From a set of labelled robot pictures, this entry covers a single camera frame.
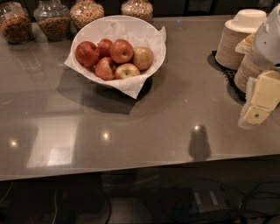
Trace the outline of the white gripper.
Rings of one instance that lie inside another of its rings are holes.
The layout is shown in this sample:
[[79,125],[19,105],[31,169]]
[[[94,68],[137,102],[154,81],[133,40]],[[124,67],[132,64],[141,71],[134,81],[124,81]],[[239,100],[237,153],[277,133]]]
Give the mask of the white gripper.
[[[251,53],[261,69],[280,69],[280,4],[260,25],[235,47],[237,53]],[[263,123],[280,102],[280,73],[266,71],[248,78],[242,120],[251,125]]]

